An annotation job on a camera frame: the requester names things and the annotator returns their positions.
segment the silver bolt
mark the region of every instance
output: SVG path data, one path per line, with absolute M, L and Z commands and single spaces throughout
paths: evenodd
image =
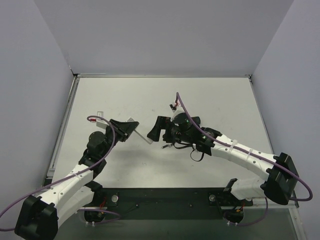
M 118 196 L 117 195 L 113 195 L 112 197 L 111 197 L 111 201 L 112 202 L 114 202 L 114 203 L 116 203 L 116 202 L 118 202 Z
M 213 195 L 213 194 L 211 194 L 211 195 L 209 196 L 209 200 L 210 200 L 210 202 L 214 202 L 214 201 L 216 200 L 216 196 Z

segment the white tabletop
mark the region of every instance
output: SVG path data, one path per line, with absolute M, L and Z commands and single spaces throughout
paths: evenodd
M 102 111 L 107 119 L 125 122 L 132 117 L 140 123 L 140 132 L 147 134 L 157 116 L 172 116 L 169 104 L 176 92 L 191 116 L 201 118 L 201 126 L 271 153 L 248 78 L 81 78 L 53 180 L 77 164 L 92 132 L 103 131 L 87 116 Z M 201 162 L 192 161 L 189 148 L 161 149 L 165 145 L 161 140 L 149 145 L 133 133 L 126 142 L 118 142 L 95 181 L 105 188 L 204 188 L 225 187 L 232 178 L 255 177 L 222 158 L 205 155 Z

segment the gray floor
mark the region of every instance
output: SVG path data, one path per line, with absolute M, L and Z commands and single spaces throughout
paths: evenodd
M 263 214 L 247 209 L 243 222 Z M 288 209 L 270 209 L 260 223 L 249 227 L 227 226 L 225 220 L 119 220 L 106 225 L 85 226 L 73 215 L 59 229 L 55 240 L 295 240 Z

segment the robotic arm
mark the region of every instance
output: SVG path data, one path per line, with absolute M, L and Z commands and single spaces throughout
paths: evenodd
M 114 146 L 117 142 L 125 142 L 139 125 L 137 121 L 119 122 L 113 119 L 110 123 L 115 130 Z M 38 197 L 30 195 L 26 198 L 14 232 L 26 240 L 53 240 L 61 224 L 79 208 L 91 203 L 102 188 L 93 179 L 107 164 L 102 158 L 110 150 L 112 143 L 113 132 L 110 126 L 106 127 L 105 133 L 93 132 L 82 158 L 67 175 L 74 177 L 52 186 Z
M 158 142 L 161 130 L 165 130 L 162 137 L 163 141 L 168 144 L 164 147 L 176 147 L 175 144 L 181 144 L 182 147 L 176 148 L 190 147 L 192 152 L 201 152 L 202 157 L 199 161 L 203 159 L 204 154 L 207 154 L 226 159 L 255 173 L 257 177 L 253 179 L 234 178 L 230 180 L 227 189 L 231 189 L 231 193 L 238 200 L 267 197 L 277 204 L 288 204 L 297 180 L 272 163 L 279 164 L 298 176 L 289 155 L 281 153 L 280 156 L 277 156 L 252 149 L 228 138 L 215 129 L 200 127 L 200 118 L 198 116 L 192 117 L 194 123 L 201 130 L 216 139 L 213 141 L 191 123 L 178 98 L 170 107 L 173 116 L 158 116 L 153 129 L 147 135 L 148 138 Z M 253 155 L 261 156 L 272 163 L 258 159 Z

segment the gray wall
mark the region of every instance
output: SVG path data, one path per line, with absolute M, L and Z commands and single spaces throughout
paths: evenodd
M 293 0 L 35 0 L 74 73 L 252 74 Z
M 33 0 L 0 6 L 0 210 L 44 179 L 72 73 Z M 0 219 L 14 227 L 19 208 Z M 18 239 L 0 232 L 0 239 Z
M 314 199 L 300 203 L 309 239 L 319 239 L 320 1 L 295 0 L 253 74 L 253 87 L 277 154 L 292 156 Z M 296 193 L 306 197 L 298 184 Z

